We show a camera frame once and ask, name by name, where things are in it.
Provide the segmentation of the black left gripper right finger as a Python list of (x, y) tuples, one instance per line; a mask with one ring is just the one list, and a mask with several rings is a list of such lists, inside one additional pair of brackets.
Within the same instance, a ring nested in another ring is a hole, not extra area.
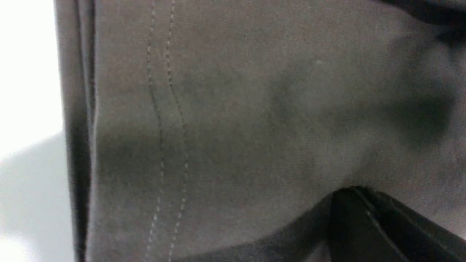
[(384, 192), (355, 187), (375, 225), (410, 262), (464, 262), (465, 240)]

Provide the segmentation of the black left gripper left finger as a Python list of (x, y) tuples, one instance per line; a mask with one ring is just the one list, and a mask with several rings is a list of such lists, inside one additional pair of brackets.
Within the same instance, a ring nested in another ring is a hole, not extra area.
[(333, 262), (408, 261), (381, 228), (371, 204), (355, 187), (333, 193), (328, 247)]

